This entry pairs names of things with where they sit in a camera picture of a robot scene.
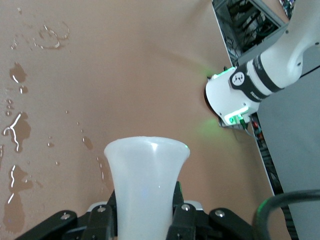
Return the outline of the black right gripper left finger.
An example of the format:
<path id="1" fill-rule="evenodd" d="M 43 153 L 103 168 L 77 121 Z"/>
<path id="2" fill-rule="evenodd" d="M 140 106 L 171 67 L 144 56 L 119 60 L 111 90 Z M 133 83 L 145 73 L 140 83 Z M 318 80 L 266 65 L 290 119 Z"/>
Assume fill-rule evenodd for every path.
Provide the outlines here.
<path id="1" fill-rule="evenodd" d="M 82 216 L 62 210 L 31 228 L 18 240 L 112 240 L 117 235 L 117 205 L 113 192 L 107 202 L 97 202 Z"/>

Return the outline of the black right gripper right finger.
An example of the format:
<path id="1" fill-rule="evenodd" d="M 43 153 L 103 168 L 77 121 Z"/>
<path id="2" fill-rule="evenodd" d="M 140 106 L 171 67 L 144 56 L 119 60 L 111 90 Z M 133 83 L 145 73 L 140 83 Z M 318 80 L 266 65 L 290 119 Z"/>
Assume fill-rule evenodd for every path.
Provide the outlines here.
<path id="1" fill-rule="evenodd" d="M 173 194 L 172 223 L 168 240 L 252 240 L 253 228 L 228 208 L 216 208 L 208 214 L 194 203 L 184 201 L 181 183 Z"/>

